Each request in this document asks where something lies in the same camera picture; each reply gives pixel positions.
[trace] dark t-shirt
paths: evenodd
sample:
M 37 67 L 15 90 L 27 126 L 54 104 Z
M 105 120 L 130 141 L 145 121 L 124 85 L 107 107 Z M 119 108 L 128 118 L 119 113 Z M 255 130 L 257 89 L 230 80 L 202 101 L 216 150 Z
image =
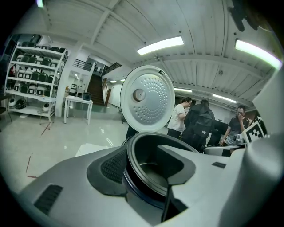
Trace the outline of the dark t-shirt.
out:
M 243 120 L 244 128 L 246 129 L 249 126 L 248 119 Z M 229 123 L 229 127 L 231 127 L 231 131 L 226 139 L 226 144 L 232 145 L 234 136 L 241 133 L 241 125 L 237 116 L 233 117 Z

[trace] white shelf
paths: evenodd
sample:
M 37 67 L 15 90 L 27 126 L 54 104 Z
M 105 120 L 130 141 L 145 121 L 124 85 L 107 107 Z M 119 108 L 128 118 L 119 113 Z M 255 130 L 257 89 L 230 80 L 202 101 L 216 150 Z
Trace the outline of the white shelf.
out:
M 42 81 L 37 81 L 37 80 L 30 80 L 30 79 L 19 78 L 19 77 L 10 77 L 10 76 L 8 76 L 7 79 L 9 79 L 9 80 L 16 80 L 16 81 L 23 81 L 23 82 L 30 82 L 30 83 L 36 83 L 36 84 L 43 84 L 43 85 L 48 85 L 48 86 L 52 85 L 52 83 L 47 83 L 47 82 L 42 82 Z
M 10 62 L 10 64 L 16 64 L 16 65 L 19 65 L 19 66 L 36 68 L 36 69 L 43 69 L 43 70 L 51 70 L 51 71 L 55 71 L 56 70 L 56 67 L 45 66 L 45 65 L 35 64 L 35 63 L 28 63 L 28 62 L 12 61 L 12 62 Z
M 35 47 L 17 47 L 17 50 L 28 54 L 28 55 L 36 55 L 36 56 L 43 56 L 43 57 L 49 57 L 53 59 L 58 59 L 60 60 L 61 56 L 63 53 L 59 53 L 57 51 L 50 51 L 50 50 L 45 50 L 45 49 L 40 49 L 40 48 L 35 48 Z
M 40 107 L 36 107 L 36 106 L 26 106 L 25 108 L 22 109 L 16 109 L 16 108 L 8 108 L 8 111 L 11 112 L 17 112 L 17 113 L 22 113 L 22 114 L 31 114 L 31 115 L 37 115 L 37 116 L 43 116 L 43 117 L 48 117 L 49 114 L 48 113 L 38 113 L 37 111 L 41 110 Z
M 19 92 L 19 91 L 15 91 L 13 89 L 6 90 L 5 92 L 8 93 L 8 94 L 14 94 L 14 95 L 22 96 L 22 97 L 37 99 L 37 100 L 40 100 L 42 102 L 55 102 L 56 101 L 56 98 L 51 98 L 51 97 L 48 97 L 48 96 L 39 96 L 39 95 L 35 95 L 35 94 L 22 93 L 22 92 Z

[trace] fluorescent ceiling light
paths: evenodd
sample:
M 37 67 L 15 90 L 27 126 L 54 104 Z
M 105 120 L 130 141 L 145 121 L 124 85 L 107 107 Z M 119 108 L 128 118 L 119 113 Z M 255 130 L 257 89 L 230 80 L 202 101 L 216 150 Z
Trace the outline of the fluorescent ceiling light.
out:
M 143 47 L 143 48 L 139 49 L 137 52 L 140 55 L 144 55 L 144 54 L 150 53 L 152 51 L 160 50 L 160 49 L 163 49 L 163 48 L 166 48 L 166 47 L 178 46 L 178 45 L 183 45 L 183 41 L 182 41 L 181 36 L 171 38 L 171 39 L 165 39 L 163 41 L 153 43 L 153 44 L 151 44 L 147 47 Z
M 36 0 L 36 4 L 38 7 L 42 8 L 43 7 L 43 0 Z
M 217 94 L 213 94 L 213 96 L 214 96 L 214 97 L 217 97 L 217 98 L 222 98 L 222 99 L 224 99 L 224 100 L 227 100 L 227 101 L 230 101 L 230 102 L 233 102 L 233 103 L 237 103 L 237 101 L 235 101 L 235 100 L 232 100 L 232 99 L 229 99 L 229 98 L 226 98 L 226 97 L 217 95 Z
M 252 44 L 246 43 L 246 42 L 241 41 L 241 40 L 237 40 L 235 48 L 237 50 L 247 52 L 251 55 L 254 55 L 254 56 L 266 61 L 268 64 L 272 65 L 276 69 L 280 69 L 281 66 L 282 66 L 282 62 L 278 58 L 274 57 L 272 54 L 260 49 L 259 47 L 254 46 Z
M 174 90 L 185 91 L 185 92 L 192 92 L 192 90 L 187 90 L 187 89 L 182 89 L 182 88 L 176 88 L 176 87 L 174 87 Z

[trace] perforated lid plate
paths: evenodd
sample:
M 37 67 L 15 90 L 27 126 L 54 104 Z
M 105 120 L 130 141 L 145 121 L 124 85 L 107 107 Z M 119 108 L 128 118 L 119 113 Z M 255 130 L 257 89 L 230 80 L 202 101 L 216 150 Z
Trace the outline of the perforated lid plate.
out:
M 166 125 L 174 109 L 174 87 L 155 66 L 141 66 L 126 77 L 120 106 L 127 123 L 138 132 L 155 132 Z

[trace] tiled floor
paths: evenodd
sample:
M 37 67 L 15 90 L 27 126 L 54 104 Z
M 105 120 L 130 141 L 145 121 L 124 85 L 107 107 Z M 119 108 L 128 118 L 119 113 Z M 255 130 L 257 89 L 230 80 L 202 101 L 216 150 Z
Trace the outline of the tiled floor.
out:
M 39 125 L 37 116 L 21 118 L 15 113 L 10 122 L 2 114 L 0 168 L 9 187 L 18 193 L 53 165 L 74 157 L 83 144 L 112 147 L 123 143 L 128 124 L 122 124 L 116 110 L 92 112 L 90 125 L 82 118 L 85 115 L 85 111 L 70 110 L 67 124 L 62 117 L 54 117 L 48 126 L 47 120 Z M 167 128 L 159 132 L 167 133 Z

